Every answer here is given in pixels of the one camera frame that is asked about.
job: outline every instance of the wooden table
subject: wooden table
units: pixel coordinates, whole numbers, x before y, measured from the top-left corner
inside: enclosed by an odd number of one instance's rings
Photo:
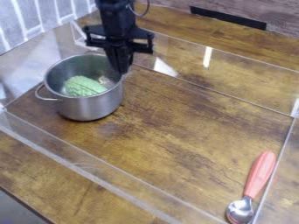
[[[140,25],[298,69],[295,39],[158,7]],[[286,107],[282,101],[278,109]],[[54,105],[34,98],[34,91],[8,105],[8,111],[223,220],[226,205],[242,195],[255,157],[268,149],[278,155],[292,123],[288,115],[138,66],[126,80],[124,105],[103,120],[64,120]],[[5,134],[1,145],[1,186],[51,221],[163,223]]]

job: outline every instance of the stainless steel pot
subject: stainless steel pot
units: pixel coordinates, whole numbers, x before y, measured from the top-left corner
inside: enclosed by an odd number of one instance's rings
[[[104,82],[107,91],[92,96],[68,96],[64,84],[76,75]],[[44,82],[35,90],[35,96],[44,101],[56,102],[60,115],[76,121],[92,121],[110,115],[118,109],[124,98],[123,77],[112,70],[106,56],[99,54],[76,55],[62,60],[50,68]],[[44,98],[39,95],[44,86],[54,98]]]

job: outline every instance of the metal spoon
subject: metal spoon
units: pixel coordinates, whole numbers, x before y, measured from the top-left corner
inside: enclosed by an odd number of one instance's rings
[[[264,187],[276,166],[276,155],[272,151],[264,151],[251,168],[247,178],[247,187],[242,200],[234,201],[227,208],[227,217],[232,224],[248,224],[255,216],[251,200]]]

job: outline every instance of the pot rim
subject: pot rim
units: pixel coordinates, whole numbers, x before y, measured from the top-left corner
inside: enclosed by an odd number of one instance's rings
[[[112,91],[119,85],[120,83],[123,82],[124,80],[124,77],[127,77],[127,73],[126,74],[120,74],[120,80],[118,81],[116,85],[110,88],[108,90],[106,90],[104,92],[102,92],[100,94],[94,94],[94,95],[88,95],[88,96],[70,96],[70,95],[66,95],[66,94],[60,94],[59,92],[56,92],[55,90],[52,90],[51,86],[48,85],[48,81],[47,81],[47,77],[50,75],[50,72],[51,70],[66,60],[70,60],[72,58],[78,58],[78,57],[82,57],[82,56],[88,56],[88,55],[92,55],[92,56],[100,56],[100,57],[107,57],[106,55],[103,54],[99,54],[99,53],[90,53],[90,54],[75,54],[72,56],[70,56],[68,58],[66,59],[62,59],[59,60],[48,69],[47,69],[47,72],[46,72],[46,75],[44,75],[44,78],[43,78],[43,84],[44,86],[47,87],[47,89],[55,94],[58,95],[60,98],[67,98],[67,99],[84,99],[84,98],[92,98],[92,97],[96,97],[96,96],[100,96],[100,95],[104,95],[106,93],[108,93],[110,91]]]

